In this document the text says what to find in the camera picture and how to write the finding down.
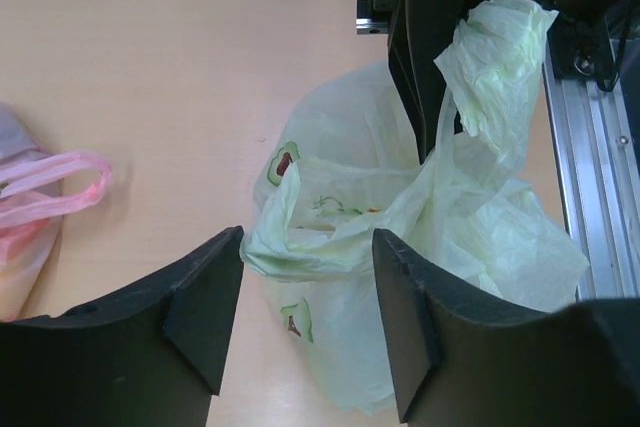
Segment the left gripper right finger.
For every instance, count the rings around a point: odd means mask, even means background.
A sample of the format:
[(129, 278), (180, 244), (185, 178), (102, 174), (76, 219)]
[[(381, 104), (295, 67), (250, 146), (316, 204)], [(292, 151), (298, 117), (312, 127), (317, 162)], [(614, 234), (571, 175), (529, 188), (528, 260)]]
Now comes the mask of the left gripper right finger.
[(410, 426), (635, 426), (639, 303), (553, 313), (493, 296), (394, 233), (372, 239), (399, 419)]

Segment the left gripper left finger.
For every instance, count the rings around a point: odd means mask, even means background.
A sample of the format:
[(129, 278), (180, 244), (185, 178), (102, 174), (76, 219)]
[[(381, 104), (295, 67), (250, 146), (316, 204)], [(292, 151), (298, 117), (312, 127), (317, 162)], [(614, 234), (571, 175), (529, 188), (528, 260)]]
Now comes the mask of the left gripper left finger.
[(5, 426), (203, 426), (221, 389), (241, 227), (57, 317), (1, 326)]

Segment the green plastic bag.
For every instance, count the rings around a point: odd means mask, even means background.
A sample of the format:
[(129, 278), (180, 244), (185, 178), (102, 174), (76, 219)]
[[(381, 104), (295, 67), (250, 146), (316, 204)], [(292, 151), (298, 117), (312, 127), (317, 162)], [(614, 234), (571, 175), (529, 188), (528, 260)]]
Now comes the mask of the green plastic bag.
[(458, 24), (435, 61), (446, 91), (425, 161), (384, 61), (292, 111), (255, 182), (240, 255), (336, 407), (374, 415), (395, 404), (376, 229), (504, 300), (545, 312), (573, 301), (588, 260), (519, 179), (556, 16), (532, 0), (490, 0)]

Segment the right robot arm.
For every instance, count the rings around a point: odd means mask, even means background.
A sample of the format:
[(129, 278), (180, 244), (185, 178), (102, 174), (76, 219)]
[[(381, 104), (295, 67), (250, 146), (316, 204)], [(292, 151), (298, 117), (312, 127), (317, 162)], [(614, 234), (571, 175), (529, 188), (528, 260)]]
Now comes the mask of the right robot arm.
[[(387, 37), (388, 65), (413, 128), (418, 158), (435, 145), (445, 81), (434, 60), (450, 45), (460, 21), (485, 0), (358, 0), (360, 35)], [(639, 0), (532, 0), (558, 11), (551, 29), (556, 78), (593, 80), (603, 92), (615, 87), (624, 53), (613, 53), (608, 35), (628, 38)]]

